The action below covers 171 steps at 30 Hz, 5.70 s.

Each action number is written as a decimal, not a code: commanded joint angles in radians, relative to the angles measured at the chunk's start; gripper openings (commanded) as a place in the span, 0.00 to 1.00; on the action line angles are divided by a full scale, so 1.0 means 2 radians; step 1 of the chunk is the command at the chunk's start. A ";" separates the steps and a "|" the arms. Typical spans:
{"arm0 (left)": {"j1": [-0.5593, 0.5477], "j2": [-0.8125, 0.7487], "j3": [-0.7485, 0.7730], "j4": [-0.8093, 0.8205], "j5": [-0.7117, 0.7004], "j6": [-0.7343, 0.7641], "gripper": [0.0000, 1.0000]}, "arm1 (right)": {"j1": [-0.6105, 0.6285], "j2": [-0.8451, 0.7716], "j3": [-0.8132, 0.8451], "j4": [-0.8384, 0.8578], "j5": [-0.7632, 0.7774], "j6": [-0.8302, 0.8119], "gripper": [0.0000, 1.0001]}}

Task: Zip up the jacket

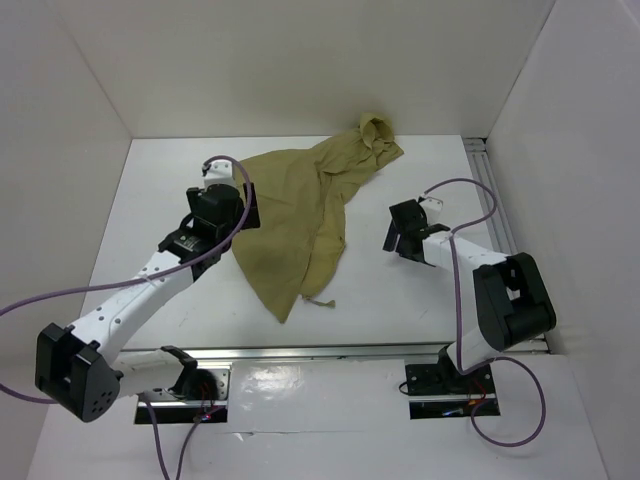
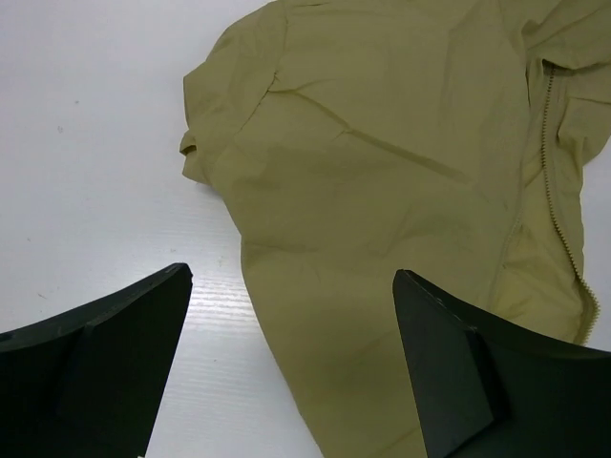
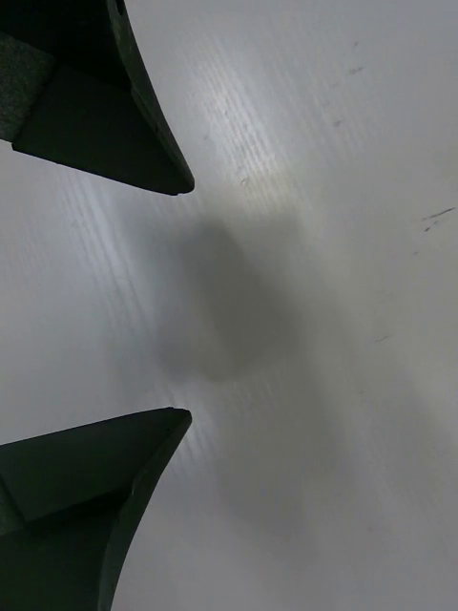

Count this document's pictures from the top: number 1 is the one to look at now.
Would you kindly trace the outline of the olive yellow jacket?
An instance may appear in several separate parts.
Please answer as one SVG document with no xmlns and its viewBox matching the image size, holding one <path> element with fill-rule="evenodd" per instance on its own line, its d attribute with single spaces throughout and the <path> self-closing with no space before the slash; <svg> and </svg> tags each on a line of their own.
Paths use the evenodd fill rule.
<svg viewBox="0 0 640 480">
<path fill-rule="evenodd" d="M 310 148 L 244 160 L 261 225 L 239 233 L 232 251 L 279 322 L 298 298 L 314 301 L 331 281 L 346 247 L 346 204 L 402 154 L 391 121 L 364 113 L 357 127 Z"/>
</svg>

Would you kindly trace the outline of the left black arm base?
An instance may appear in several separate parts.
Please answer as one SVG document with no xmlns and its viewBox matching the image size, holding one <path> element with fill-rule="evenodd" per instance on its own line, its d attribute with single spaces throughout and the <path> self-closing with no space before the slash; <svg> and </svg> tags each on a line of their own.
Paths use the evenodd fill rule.
<svg viewBox="0 0 640 480">
<path fill-rule="evenodd" d="M 224 384 L 208 370 L 199 366 L 198 360 L 175 346 L 162 346 L 160 350 L 178 360 L 182 370 L 168 391 L 181 400 L 217 401 L 225 399 Z"/>
</svg>

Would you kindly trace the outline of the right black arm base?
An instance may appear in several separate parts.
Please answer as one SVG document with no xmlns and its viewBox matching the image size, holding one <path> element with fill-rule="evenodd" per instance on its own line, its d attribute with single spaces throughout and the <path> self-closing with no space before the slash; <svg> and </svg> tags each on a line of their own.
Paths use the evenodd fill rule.
<svg viewBox="0 0 640 480">
<path fill-rule="evenodd" d="M 446 353 L 447 345 L 405 357 L 405 380 L 398 390 L 409 397 L 470 396 L 494 394 L 495 384 L 489 366 L 462 375 Z"/>
</svg>

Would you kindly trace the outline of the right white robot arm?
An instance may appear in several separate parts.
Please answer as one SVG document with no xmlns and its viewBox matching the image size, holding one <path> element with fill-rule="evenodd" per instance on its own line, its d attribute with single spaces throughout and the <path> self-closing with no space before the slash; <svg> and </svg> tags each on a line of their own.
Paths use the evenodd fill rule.
<svg viewBox="0 0 640 480">
<path fill-rule="evenodd" d="M 440 350 L 436 379 L 444 390 L 457 392 L 472 371 L 553 330 L 557 318 L 531 255 L 507 255 L 457 239 L 449 227 L 429 220 L 441 206 L 430 197 L 391 206 L 383 249 L 453 274 L 456 340 Z"/>
</svg>

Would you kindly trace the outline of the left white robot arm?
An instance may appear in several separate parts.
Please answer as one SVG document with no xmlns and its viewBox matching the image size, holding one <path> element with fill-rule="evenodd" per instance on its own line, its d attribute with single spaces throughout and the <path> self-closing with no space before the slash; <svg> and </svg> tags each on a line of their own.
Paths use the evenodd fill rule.
<svg viewBox="0 0 640 480">
<path fill-rule="evenodd" d="M 178 347 L 120 354 L 158 310 L 220 261 L 236 231 L 260 225 L 251 183 L 241 189 L 190 188 L 187 200 L 189 214 L 159 244 L 136 285 L 66 327 L 48 325 L 38 336 L 36 387 L 85 423 L 100 418 L 119 397 L 165 390 L 176 399 L 194 399 L 216 390 L 213 376 Z"/>
</svg>

